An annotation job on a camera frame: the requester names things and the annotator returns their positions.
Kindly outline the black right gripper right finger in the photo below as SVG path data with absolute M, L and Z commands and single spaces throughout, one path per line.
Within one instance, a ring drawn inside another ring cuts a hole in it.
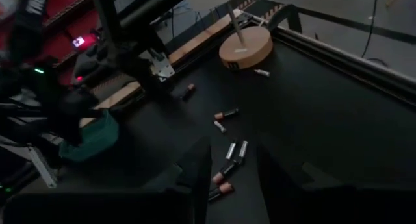
M 257 173 L 271 223 L 310 223 L 301 183 L 302 158 L 284 141 L 269 134 L 259 137 L 256 147 Z

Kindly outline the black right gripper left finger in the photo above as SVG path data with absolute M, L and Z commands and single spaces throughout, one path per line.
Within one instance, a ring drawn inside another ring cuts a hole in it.
M 208 196 L 211 186 L 211 143 L 200 138 L 177 162 L 182 169 L 177 185 L 186 188 L 190 194 L 189 221 L 203 224 L 206 220 Z

